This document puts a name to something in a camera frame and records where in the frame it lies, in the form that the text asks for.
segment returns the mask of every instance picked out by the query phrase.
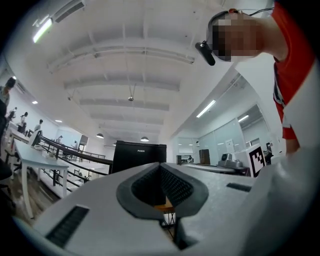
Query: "glass partition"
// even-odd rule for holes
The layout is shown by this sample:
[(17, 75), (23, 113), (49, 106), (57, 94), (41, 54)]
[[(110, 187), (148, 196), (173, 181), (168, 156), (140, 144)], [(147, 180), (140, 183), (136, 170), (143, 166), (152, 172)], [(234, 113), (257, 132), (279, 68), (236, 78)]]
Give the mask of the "glass partition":
[(237, 119), (233, 119), (216, 129), (214, 136), (218, 159), (221, 159), (224, 153), (233, 153), (246, 148), (243, 133)]
[(271, 138), (258, 105), (254, 105), (237, 119), (243, 132), (246, 147), (260, 144), (262, 150), (267, 151), (267, 144)]

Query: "black monitor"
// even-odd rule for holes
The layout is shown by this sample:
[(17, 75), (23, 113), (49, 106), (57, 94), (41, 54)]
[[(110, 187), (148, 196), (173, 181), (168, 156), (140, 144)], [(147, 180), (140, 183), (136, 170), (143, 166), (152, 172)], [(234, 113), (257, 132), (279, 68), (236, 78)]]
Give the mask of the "black monitor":
[(154, 162), (167, 162), (167, 145), (117, 140), (111, 173)]

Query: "chair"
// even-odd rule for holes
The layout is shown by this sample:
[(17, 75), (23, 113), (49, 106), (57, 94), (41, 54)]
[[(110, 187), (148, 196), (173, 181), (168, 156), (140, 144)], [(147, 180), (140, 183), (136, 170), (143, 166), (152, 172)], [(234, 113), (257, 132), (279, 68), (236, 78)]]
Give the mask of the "chair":
[[(3, 133), (5, 131), (7, 125), (7, 119), (5, 117), (7, 112), (7, 106), (0, 100), (0, 138), (3, 137)], [(9, 178), (12, 175), (12, 171), (10, 167), (0, 159), (0, 181)], [(11, 191), (8, 185), (0, 184), (1, 193), (3, 194), (4, 198), (8, 200), (11, 205), (15, 208), (16, 204), (14, 201), (2, 191), (2, 189), (6, 189), (8, 194), (11, 195)]]

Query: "white wall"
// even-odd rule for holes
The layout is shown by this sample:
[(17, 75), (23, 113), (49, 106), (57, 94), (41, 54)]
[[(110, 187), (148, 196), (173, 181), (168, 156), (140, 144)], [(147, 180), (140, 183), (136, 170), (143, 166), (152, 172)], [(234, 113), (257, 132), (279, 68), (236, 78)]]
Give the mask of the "white wall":
[(80, 132), (77, 132), (76, 130), (70, 128), (70, 127), (60, 127), (55, 135), (54, 139), (58, 139), (62, 135), (62, 140), (61, 143), (68, 146), (72, 147), (74, 142), (79, 146), (80, 139), (82, 134)]
[[(4, 72), (0, 76), (0, 85), (4, 86), (7, 80), (10, 78), (8, 72)], [(22, 116), (25, 112), (28, 112), (26, 120), (26, 129), (34, 130), (35, 126), (39, 124), (39, 120), (42, 119), (43, 123), (41, 125), (43, 136), (53, 139), (55, 138), (59, 126), (51, 121), (46, 115), (39, 109), (39, 106), (32, 104), (31, 101), (27, 102), (24, 99), (24, 95), (21, 94), (17, 89), (13, 88), (10, 91), (10, 102), (7, 107), (7, 113), (17, 107), (16, 118), (13, 119), (14, 123), (19, 123)]]
[(116, 147), (104, 146), (104, 140), (102, 138), (88, 138), (88, 142), (85, 147), (85, 151), (104, 155), (105, 159), (113, 160)]
[(262, 119), (250, 125), (248, 128), (243, 129), (242, 132), (245, 142), (250, 142), (259, 138), (262, 150), (267, 150), (266, 143), (270, 142), (271, 138), (269, 136), (269, 131), (265, 120)]

